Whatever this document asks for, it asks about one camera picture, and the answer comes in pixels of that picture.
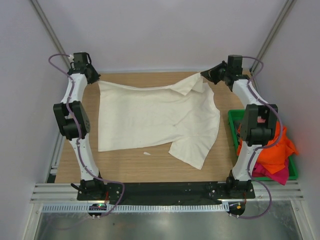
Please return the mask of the cream white t shirt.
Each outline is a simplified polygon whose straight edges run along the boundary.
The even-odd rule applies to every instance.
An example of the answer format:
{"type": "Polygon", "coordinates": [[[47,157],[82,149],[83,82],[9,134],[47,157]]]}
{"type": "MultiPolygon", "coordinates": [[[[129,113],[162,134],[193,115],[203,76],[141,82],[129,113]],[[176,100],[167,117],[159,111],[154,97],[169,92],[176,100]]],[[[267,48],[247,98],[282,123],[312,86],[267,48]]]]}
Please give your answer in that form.
{"type": "Polygon", "coordinates": [[[170,143],[169,154],[200,170],[216,142],[220,111],[204,78],[160,87],[99,84],[98,151],[170,143]]]}

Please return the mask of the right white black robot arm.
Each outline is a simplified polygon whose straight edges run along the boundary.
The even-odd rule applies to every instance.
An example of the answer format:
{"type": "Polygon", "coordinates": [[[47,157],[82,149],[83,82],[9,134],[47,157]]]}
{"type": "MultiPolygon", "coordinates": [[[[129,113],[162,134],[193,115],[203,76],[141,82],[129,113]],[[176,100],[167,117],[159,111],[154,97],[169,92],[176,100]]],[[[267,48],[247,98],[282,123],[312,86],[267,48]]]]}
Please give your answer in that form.
{"type": "Polygon", "coordinates": [[[242,146],[237,162],[226,181],[210,185],[212,199],[255,197],[252,172],[260,153],[268,148],[276,134],[278,107],[268,104],[254,89],[252,78],[243,73],[243,59],[241,55],[229,55],[227,61],[201,72],[202,77],[214,84],[223,81],[245,108],[240,123],[242,146]]]}

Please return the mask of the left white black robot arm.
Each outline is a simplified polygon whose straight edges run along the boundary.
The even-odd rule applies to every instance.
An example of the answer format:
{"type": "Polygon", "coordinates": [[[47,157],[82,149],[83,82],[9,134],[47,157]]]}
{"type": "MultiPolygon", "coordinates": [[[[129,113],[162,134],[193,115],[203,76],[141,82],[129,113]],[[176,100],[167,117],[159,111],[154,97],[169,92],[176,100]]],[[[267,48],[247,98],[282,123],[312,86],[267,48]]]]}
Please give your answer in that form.
{"type": "Polygon", "coordinates": [[[73,183],[71,186],[78,191],[79,201],[102,200],[106,195],[106,187],[94,161],[89,140],[91,123],[82,104],[85,88],[97,82],[100,75],[87,52],[54,54],[48,62],[66,75],[68,80],[64,97],[60,103],[53,105],[53,112],[59,132],[71,144],[80,169],[79,186],[73,183]],[[68,58],[70,68],[67,72],[53,64],[52,59],[56,56],[68,58]]]}

